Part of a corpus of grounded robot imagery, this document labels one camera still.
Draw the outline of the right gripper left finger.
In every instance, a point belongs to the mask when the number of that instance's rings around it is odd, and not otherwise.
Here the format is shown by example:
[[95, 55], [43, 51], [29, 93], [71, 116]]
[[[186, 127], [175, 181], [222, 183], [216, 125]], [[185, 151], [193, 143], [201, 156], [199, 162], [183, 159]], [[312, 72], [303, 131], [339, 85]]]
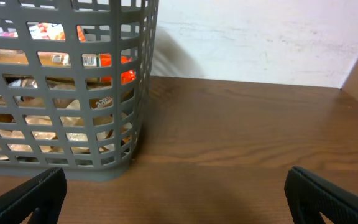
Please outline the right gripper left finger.
[[67, 194], [62, 168], [49, 168], [0, 196], [0, 223], [56, 223]]

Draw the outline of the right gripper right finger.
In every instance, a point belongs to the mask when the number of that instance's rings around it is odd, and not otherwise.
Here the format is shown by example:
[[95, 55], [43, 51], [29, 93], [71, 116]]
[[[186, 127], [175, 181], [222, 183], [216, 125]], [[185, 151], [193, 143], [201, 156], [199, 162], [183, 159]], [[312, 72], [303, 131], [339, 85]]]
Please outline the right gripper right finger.
[[294, 223], [358, 223], [358, 196], [303, 167], [288, 171], [284, 190]]

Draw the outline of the mushroom pouch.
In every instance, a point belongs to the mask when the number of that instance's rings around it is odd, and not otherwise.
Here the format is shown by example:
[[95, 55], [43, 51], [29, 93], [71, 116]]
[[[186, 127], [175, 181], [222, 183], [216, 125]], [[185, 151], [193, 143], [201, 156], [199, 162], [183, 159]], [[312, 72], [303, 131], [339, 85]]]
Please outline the mushroom pouch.
[[[47, 79], [48, 87], [54, 90], [74, 90], [75, 84], [73, 80], [58, 80], [55, 78], [48, 78]], [[100, 90], [103, 88], [107, 88], [110, 85], [109, 82], [90, 82], [89, 89], [96, 89]], [[21, 78], [14, 80], [13, 82], [9, 83], [10, 87], [20, 87], [20, 88], [37, 88], [37, 82], [33, 78]], [[19, 106], [23, 107], [36, 107], [41, 108], [45, 106], [43, 99], [34, 96], [16, 96], [15, 101]], [[68, 109], [68, 110], [79, 110], [80, 109], [80, 102], [75, 99], [60, 99], [56, 98], [53, 100], [53, 103], [56, 108], [60, 109]], [[92, 109], [101, 109], [107, 108], [111, 106], [113, 103], [113, 99], [110, 96], [104, 98], [96, 98], [90, 101], [90, 106]], [[0, 95], [0, 106], [4, 106], [6, 104], [5, 99]], [[41, 125], [41, 126], [51, 126], [52, 120], [49, 116], [45, 115], [24, 115], [24, 120], [28, 125]], [[106, 116], [97, 116], [93, 118], [93, 124], [95, 126], [105, 125], [105, 124], [112, 124], [114, 121], [114, 116], [109, 114]], [[0, 122], [2, 123], [14, 123], [15, 120], [11, 115], [0, 115]], [[80, 116], [61, 116], [60, 123], [64, 127], [68, 126], [79, 126], [83, 127], [84, 119]], [[126, 123], [121, 128], [121, 133], [124, 133], [132, 128], [131, 123]], [[57, 140], [58, 136], [55, 131], [33, 131], [32, 132], [33, 138], [36, 140]], [[22, 131], [19, 130], [5, 130], [0, 129], [0, 137], [8, 138], [8, 139], [24, 139], [25, 136]], [[85, 142], [88, 140], [88, 137], [85, 133], [66, 133], [66, 137], [68, 141], [82, 141]], [[102, 131], [96, 133], [96, 139], [101, 141], [105, 139], [110, 139], [114, 137], [114, 130], [109, 131]], [[32, 152], [31, 146], [28, 144], [12, 144], [9, 143], [8, 148], [11, 151], [19, 151], [19, 152]], [[44, 153], [63, 153], [63, 148], [60, 146], [46, 146], [40, 145], [39, 149]], [[115, 150], [114, 144], [108, 144], [105, 146], [99, 147], [99, 152], [110, 152]], [[89, 154], [90, 149], [88, 147], [79, 147], [79, 146], [72, 146], [71, 151], [74, 154]], [[0, 161], [7, 160], [7, 156], [0, 156]]]

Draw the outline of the orange spaghetti packet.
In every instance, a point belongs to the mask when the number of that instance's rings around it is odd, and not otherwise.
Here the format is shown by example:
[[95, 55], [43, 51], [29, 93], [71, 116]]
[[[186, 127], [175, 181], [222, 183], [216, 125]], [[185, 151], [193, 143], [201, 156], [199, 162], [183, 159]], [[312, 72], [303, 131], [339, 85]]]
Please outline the orange spaghetti packet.
[[[49, 67], [70, 67], [70, 56], [61, 52], [38, 52], [41, 65]], [[83, 54], [81, 56], [85, 68], [110, 67], [112, 57], [109, 53]], [[23, 50], [0, 49], [0, 63], [28, 64], [28, 59]], [[136, 78], [135, 70], [128, 70], [121, 74], [121, 83], [126, 84]]]

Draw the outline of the tissue pack multipack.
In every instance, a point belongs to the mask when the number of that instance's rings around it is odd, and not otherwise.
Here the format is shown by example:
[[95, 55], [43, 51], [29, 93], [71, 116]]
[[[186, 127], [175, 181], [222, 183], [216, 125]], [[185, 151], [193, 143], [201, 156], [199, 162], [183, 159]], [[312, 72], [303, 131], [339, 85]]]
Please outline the tissue pack multipack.
[[[80, 42], [85, 42], [86, 37], [83, 32], [81, 26], [76, 27], [78, 40]], [[32, 25], [29, 27], [30, 36], [32, 39], [35, 40], [58, 40], [58, 41], [65, 41], [65, 33], [63, 26], [61, 24], [54, 24], [54, 23], [38, 23], [36, 25]], [[14, 32], [2, 32], [0, 33], [2, 37], [18, 37], [18, 33]]]

